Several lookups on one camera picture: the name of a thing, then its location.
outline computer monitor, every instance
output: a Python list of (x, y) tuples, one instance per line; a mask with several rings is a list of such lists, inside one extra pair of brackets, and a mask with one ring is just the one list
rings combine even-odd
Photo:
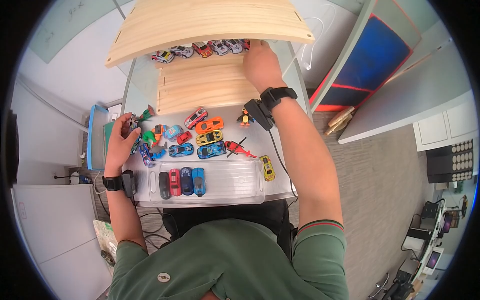
[(448, 233), (450, 230), (450, 225), (452, 225), (453, 215), (445, 214), (444, 215), (444, 226), (440, 229), (440, 233)]
[(440, 248), (440, 247), (433, 248), (432, 252), (430, 253), (430, 257), (427, 260), (427, 263), (425, 264), (423, 273), (428, 275), (433, 274), (433, 271), (435, 270), (435, 267), (437, 266), (437, 263), (440, 260), (440, 257), (442, 256), (443, 252), (444, 252), (443, 248)]

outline yellow toy car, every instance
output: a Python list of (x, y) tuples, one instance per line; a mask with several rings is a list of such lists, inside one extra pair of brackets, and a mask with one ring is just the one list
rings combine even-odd
[(275, 171), (273, 171), (272, 161), (266, 155), (259, 157), (264, 164), (265, 181), (272, 181), (275, 179)]
[(211, 143), (221, 141), (222, 139), (223, 139), (222, 132), (216, 129), (210, 132), (197, 135), (196, 141), (197, 141), (197, 145), (203, 146), (203, 145), (208, 145)]

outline shirt sleeve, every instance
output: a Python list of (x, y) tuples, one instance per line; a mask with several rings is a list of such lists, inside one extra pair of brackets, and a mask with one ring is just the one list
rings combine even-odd
[(110, 292), (115, 289), (125, 274), (147, 257), (148, 253), (139, 244), (129, 240), (121, 241), (117, 247), (117, 261), (113, 268)]
[(347, 241), (343, 226), (319, 220), (302, 226), (293, 245), (297, 274), (333, 300), (348, 300), (343, 260)]

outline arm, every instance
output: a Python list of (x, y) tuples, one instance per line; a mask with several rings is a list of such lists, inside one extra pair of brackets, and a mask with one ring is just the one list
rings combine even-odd
[[(105, 177), (120, 176), (121, 167), (130, 156), (130, 149), (141, 132), (141, 129), (137, 128), (127, 138), (122, 137), (128, 126), (125, 122), (131, 115), (131, 112), (121, 115), (113, 125), (112, 134), (108, 141)], [(107, 191), (107, 199), (110, 221), (117, 241), (130, 240), (146, 250), (142, 224), (131, 200), (125, 196), (124, 191)]]
[[(276, 54), (268, 43), (254, 39), (250, 43), (250, 51), (243, 59), (245, 77), (259, 93), (269, 87), (286, 87)], [(272, 109), (272, 116), (286, 168), (299, 196), (299, 228), (321, 219), (343, 223), (335, 164), (312, 121), (289, 97)]]

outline penguin figurine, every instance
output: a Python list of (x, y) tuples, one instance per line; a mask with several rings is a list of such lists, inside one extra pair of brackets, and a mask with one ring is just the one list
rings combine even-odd
[(248, 114), (245, 108), (242, 108), (241, 111), (243, 114), (239, 116), (237, 122), (241, 122), (240, 126), (250, 126), (250, 122), (255, 122), (251, 115)]

